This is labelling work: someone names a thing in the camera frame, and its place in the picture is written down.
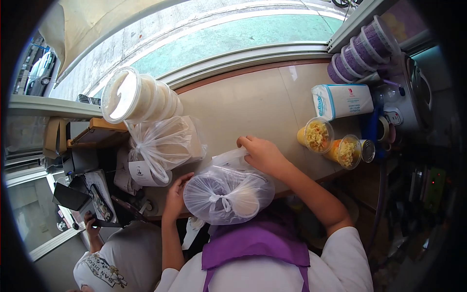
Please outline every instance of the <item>purple apron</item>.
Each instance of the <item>purple apron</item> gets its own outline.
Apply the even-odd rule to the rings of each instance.
[[[204,245],[201,267],[207,270],[203,292],[216,268],[230,261],[253,257],[270,256],[296,265],[303,278],[302,292],[309,292],[308,248],[295,236],[292,213],[284,206],[279,211],[271,204],[252,220],[235,225],[218,226],[211,241]]]

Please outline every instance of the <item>awning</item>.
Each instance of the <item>awning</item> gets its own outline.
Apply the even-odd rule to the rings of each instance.
[[[187,0],[60,0],[39,32],[60,60],[60,82],[92,49],[114,33],[154,12]]]

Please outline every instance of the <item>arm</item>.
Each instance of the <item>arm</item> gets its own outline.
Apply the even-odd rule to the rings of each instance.
[[[104,246],[102,239],[99,236],[100,227],[94,228],[92,224],[96,221],[95,218],[92,217],[90,211],[86,212],[85,214],[85,225],[86,225],[86,232],[88,234],[89,245],[91,246],[91,253],[95,253],[96,251],[101,250]]]
[[[193,175],[194,173],[191,172],[177,179],[167,193],[162,214],[162,270],[173,268],[179,271],[185,264],[175,222],[184,207],[184,187],[181,185]]]
[[[288,161],[272,142],[247,136],[238,138],[237,146],[248,150],[246,162],[293,190],[324,225],[328,236],[338,229],[353,226],[344,205]]]

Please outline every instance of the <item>person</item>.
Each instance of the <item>person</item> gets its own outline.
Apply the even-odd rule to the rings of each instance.
[[[175,221],[184,207],[178,179],[162,216],[162,277],[155,292],[180,291],[372,291],[368,260],[344,205],[289,162],[270,141],[240,137],[246,162],[283,181],[324,225],[321,257],[294,235],[287,212],[269,207],[252,220],[217,226],[203,251],[184,262]]]
[[[94,228],[90,212],[84,217],[90,251],[76,263],[73,276],[82,292],[154,291],[162,273],[160,227],[132,221],[106,243]]]

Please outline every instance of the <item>knotted plastic bag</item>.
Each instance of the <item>knotted plastic bag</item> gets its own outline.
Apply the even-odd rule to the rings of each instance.
[[[183,199],[194,216],[211,225],[243,223],[272,202],[273,180],[249,165],[247,154],[241,148],[216,156],[187,182]]]
[[[200,122],[189,116],[127,124],[131,150],[128,161],[145,161],[158,186],[170,183],[170,170],[182,164],[204,159],[207,145],[203,144]]]

